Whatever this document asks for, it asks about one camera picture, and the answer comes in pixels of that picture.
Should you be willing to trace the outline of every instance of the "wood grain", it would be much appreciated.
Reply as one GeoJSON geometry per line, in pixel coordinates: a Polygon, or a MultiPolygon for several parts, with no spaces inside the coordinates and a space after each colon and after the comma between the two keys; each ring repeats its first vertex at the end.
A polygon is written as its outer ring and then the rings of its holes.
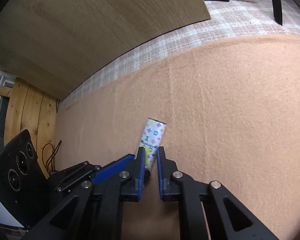
{"type": "Polygon", "coordinates": [[[16,79],[10,95],[4,126],[4,145],[20,133],[23,107],[29,84],[19,78],[16,79]]]}
{"type": "Polygon", "coordinates": [[[50,156],[52,153],[52,147],[45,147],[43,153],[42,150],[47,143],[51,143],[52,145],[54,145],[54,128],[56,123],[56,115],[56,99],[45,93],[42,99],[38,122],[37,155],[39,166],[46,178],[49,177],[49,174],[47,173],[44,164],[42,163],[42,155],[43,161],[46,162],[48,156],[50,156]]]}
{"type": "Polygon", "coordinates": [[[12,88],[0,86],[0,96],[9,98],[12,92],[12,88]]]}
{"type": "Polygon", "coordinates": [[[203,0],[10,0],[0,13],[0,64],[64,99],[130,49],[209,18],[203,0]]]}
{"type": "Polygon", "coordinates": [[[21,119],[20,132],[28,129],[35,151],[37,151],[38,122],[42,98],[43,92],[30,85],[21,119]]]}

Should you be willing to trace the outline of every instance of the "black speaker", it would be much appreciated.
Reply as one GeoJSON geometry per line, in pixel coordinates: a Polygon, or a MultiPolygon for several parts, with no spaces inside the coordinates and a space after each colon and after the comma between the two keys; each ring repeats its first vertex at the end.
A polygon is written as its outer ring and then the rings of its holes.
{"type": "Polygon", "coordinates": [[[49,208],[47,180],[28,130],[0,153],[0,202],[25,228],[33,227],[49,208]]]}

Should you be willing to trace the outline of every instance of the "metal screw head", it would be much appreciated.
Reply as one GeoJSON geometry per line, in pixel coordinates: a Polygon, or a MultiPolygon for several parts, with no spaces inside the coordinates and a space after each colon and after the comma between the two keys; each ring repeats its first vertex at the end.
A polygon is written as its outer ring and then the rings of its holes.
{"type": "Polygon", "coordinates": [[[91,183],[91,181],[89,181],[89,180],[85,180],[85,181],[83,181],[83,182],[81,183],[81,186],[82,186],[83,188],[89,188],[91,185],[92,185],[92,183],[91,183]]]}
{"type": "Polygon", "coordinates": [[[126,177],[128,177],[130,174],[129,174],[129,172],[128,171],[121,171],[120,173],[119,173],[119,176],[121,177],[121,178],[126,178],[126,177]]]}
{"type": "Polygon", "coordinates": [[[175,171],[172,173],[173,177],[180,179],[183,176],[183,173],[181,171],[175,171]]]}
{"type": "Polygon", "coordinates": [[[220,188],[221,187],[221,183],[217,180],[214,180],[211,182],[211,187],[217,189],[217,188],[220,188]]]}

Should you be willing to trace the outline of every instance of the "can label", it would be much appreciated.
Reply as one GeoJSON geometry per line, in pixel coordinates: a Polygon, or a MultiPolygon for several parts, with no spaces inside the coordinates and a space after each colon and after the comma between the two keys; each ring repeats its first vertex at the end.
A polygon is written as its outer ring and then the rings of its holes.
{"type": "Polygon", "coordinates": [[[158,120],[148,118],[141,136],[139,147],[146,149],[146,169],[151,170],[154,165],[157,148],[160,146],[166,124],[158,120]]]}

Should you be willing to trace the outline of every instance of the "cable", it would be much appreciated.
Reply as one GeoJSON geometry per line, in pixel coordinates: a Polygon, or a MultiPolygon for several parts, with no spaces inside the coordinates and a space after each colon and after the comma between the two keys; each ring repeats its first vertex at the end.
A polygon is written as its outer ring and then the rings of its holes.
{"type": "Polygon", "coordinates": [[[55,147],[55,149],[53,150],[52,154],[50,155],[50,157],[48,158],[47,162],[46,162],[46,168],[49,169],[49,165],[51,164],[51,170],[53,171],[54,166],[52,161],[54,160],[54,157],[56,156],[59,148],[61,145],[61,140],[59,141],[58,145],[55,147]]]}
{"type": "Polygon", "coordinates": [[[49,173],[49,165],[51,164],[51,171],[53,171],[54,170],[54,157],[56,156],[56,154],[57,154],[57,152],[58,152],[58,150],[59,150],[59,148],[60,148],[60,145],[61,145],[61,140],[59,141],[59,143],[58,143],[58,145],[56,146],[56,147],[54,147],[51,143],[47,143],[43,148],[42,148],[42,155],[41,155],[41,157],[42,157],[42,163],[43,163],[43,165],[44,165],[44,167],[45,167],[45,169],[46,169],[46,171],[49,173]],[[43,151],[44,151],[44,149],[45,149],[45,147],[47,146],[47,145],[51,145],[51,147],[52,147],[52,153],[51,153],[51,155],[50,155],[50,157],[47,159],[47,161],[46,161],[46,163],[44,164],[44,162],[43,162],[43,151]]]}
{"type": "Polygon", "coordinates": [[[59,104],[60,104],[60,99],[57,99],[56,100],[56,110],[57,110],[57,113],[58,113],[58,109],[59,109],[59,104]]]}
{"type": "Polygon", "coordinates": [[[42,148],[41,158],[42,158],[43,166],[46,168],[46,171],[49,173],[48,168],[47,168],[46,165],[44,165],[44,161],[43,161],[43,151],[44,151],[45,147],[48,146],[48,145],[51,145],[51,146],[52,146],[52,152],[54,152],[54,146],[52,145],[52,143],[47,143],[47,144],[42,148]]]}

